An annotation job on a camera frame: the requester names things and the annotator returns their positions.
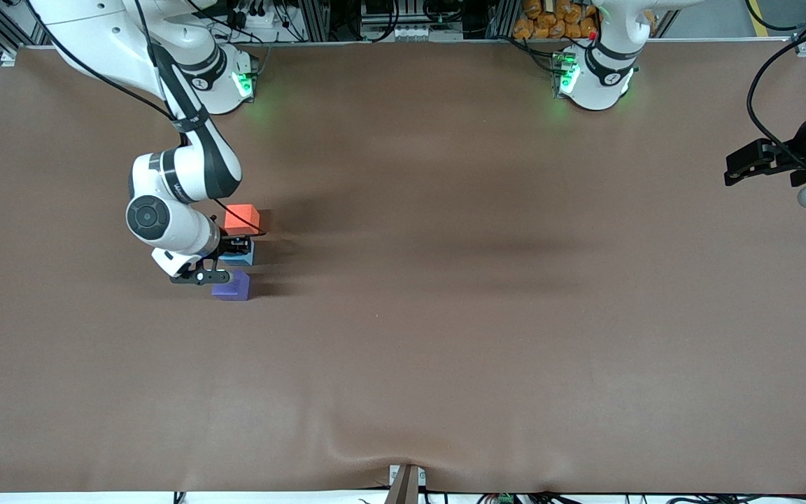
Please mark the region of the purple foam block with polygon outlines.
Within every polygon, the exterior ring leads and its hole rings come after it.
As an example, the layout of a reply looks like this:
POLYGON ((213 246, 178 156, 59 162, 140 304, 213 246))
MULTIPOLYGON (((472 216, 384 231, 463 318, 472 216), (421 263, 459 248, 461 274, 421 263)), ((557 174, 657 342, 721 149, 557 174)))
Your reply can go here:
POLYGON ((230 272, 227 283, 211 285, 211 296, 224 301, 246 301, 250 296, 250 277, 243 270, 230 272))

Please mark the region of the white power strip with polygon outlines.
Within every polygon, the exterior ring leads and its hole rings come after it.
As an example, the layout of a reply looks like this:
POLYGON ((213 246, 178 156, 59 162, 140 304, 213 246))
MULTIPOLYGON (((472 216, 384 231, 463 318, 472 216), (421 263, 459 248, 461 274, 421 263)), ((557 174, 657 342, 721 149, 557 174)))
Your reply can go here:
POLYGON ((273 29, 281 25, 281 16, 273 0, 225 0, 227 23, 231 28, 273 29))

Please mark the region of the brown table mat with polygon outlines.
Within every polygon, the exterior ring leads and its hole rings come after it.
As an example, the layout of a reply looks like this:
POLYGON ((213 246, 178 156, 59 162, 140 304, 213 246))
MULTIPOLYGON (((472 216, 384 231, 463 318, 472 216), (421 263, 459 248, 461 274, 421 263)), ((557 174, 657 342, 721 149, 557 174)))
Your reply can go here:
POLYGON ((125 224, 167 121, 0 68, 0 492, 806 494, 806 209, 727 188, 776 41, 655 42, 615 108, 502 43, 280 47, 217 118, 252 299, 125 224))

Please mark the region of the bag of orange items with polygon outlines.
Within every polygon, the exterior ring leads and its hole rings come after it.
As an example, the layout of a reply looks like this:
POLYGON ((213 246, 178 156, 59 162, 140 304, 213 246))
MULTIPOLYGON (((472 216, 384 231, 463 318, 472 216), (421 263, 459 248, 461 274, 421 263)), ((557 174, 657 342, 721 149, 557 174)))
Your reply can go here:
POLYGON ((511 37, 515 39, 594 39, 600 12, 591 0, 521 0, 511 37))

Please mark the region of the white post bracket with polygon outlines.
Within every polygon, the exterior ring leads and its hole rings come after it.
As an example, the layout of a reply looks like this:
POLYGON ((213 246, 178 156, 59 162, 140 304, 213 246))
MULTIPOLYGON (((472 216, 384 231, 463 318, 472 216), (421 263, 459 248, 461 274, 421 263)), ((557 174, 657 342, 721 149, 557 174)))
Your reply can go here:
MULTIPOLYGON (((397 479, 397 475, 403 469, 403 465, 391 465, 389 467, 389 482, 388 487, 394 484, 395 480, 397 479)), ((426 487, 427 486, 427 475, 425 469, 421 466, 413 466, 411 471, 411 475, 417 476, 417 485, 419 487, 426 487)))

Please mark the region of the light blue foam block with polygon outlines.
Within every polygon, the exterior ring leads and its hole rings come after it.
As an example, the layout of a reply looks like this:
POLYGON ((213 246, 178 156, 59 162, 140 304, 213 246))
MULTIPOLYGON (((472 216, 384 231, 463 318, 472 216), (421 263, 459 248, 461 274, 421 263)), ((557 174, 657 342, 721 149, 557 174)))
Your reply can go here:
POLYGON ((253 267, 255 265, 255 242, 246 242, 236 251, 224 252, 220 261, 230 267, 253 267))

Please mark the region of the aluminium frame post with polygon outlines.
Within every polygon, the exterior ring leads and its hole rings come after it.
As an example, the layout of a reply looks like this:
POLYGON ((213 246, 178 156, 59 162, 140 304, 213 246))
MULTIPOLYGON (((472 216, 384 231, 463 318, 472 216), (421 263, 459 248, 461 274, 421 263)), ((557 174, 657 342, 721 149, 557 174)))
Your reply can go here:
POLYGON ((514 25, 521 16, 522 0, 487 0, 488 22, 484 35, 487 39, 511 37, 514 25))
POLYGON ((323 43, 332 31, 332 0, 295 0, 305 28, 305 41, 323 43))

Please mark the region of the white terminal block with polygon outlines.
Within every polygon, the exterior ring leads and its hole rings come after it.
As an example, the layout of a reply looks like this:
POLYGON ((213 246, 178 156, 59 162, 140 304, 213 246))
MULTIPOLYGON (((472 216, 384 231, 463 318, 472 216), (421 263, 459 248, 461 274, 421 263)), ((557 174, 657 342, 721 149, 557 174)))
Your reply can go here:
POLYGON ((444 35, 445 28, 434 24, 403 24, 394 28, 393 38, 394 42, 428 42, 444 35))

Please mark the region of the orange foam block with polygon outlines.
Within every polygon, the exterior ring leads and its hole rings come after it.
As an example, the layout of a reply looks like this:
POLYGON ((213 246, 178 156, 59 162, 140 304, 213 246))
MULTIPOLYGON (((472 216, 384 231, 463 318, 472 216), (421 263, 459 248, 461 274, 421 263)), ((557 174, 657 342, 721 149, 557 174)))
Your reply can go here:
POLYGON ((228 204, 224 206, 226 226, 250 226, 260 229, 260 213, 252 204, 228 204))

